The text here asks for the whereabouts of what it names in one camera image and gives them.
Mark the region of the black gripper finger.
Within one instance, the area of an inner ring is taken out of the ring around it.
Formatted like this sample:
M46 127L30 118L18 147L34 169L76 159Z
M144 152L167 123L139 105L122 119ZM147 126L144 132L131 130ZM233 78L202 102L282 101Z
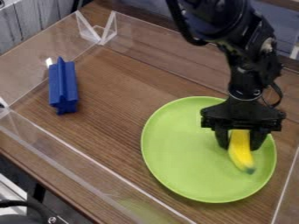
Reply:
M215 127L215 137L218 140L219 147L227 149L230 147L230 131L220 126Z
M250 131L250 149L257 151L267 139L267 129L253 129Z

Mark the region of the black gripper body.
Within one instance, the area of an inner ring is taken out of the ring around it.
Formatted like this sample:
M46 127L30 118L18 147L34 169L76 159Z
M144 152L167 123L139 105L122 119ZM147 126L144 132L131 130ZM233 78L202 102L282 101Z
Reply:
M286 113L259 101L239 101L230 97L224 102L200 110L200 126L215 130L281 131Z

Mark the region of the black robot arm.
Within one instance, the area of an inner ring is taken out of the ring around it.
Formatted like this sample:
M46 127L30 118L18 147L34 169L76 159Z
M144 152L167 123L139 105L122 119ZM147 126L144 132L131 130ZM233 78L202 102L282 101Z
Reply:
M249 0L166 0L172 21L194 46L214 44L224 53L228 68L228 99L200 110L200 126L215 132L228 148L231 130L247 130L250 149L258 150L267 135L282 129L286 113L265 100L283 65L277 53L275 29Z

